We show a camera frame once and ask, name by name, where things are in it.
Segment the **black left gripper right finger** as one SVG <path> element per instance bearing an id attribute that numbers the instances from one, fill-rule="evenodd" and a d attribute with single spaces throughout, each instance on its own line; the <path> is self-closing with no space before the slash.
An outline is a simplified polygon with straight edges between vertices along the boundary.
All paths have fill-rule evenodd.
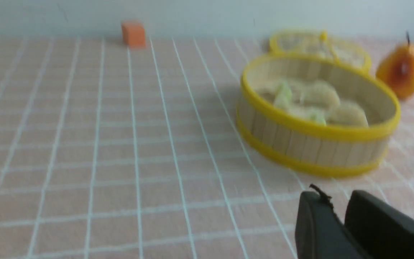
<path id="1" fill-rule="evenodd" d="M 374 259 L 414 259 L 414 219 L 364 190 L 351 193 L 344 225 Z"/>

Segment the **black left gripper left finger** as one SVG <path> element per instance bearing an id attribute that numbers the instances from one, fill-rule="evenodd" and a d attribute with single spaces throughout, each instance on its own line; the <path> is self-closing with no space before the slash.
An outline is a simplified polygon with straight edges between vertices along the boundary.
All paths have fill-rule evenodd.
<path id="1" fill-rule="evenodd" d="M 371 259 L 336 215 L 331 196 L 315 184 L 303 191 L 295 226 L 299 259 Z"/>

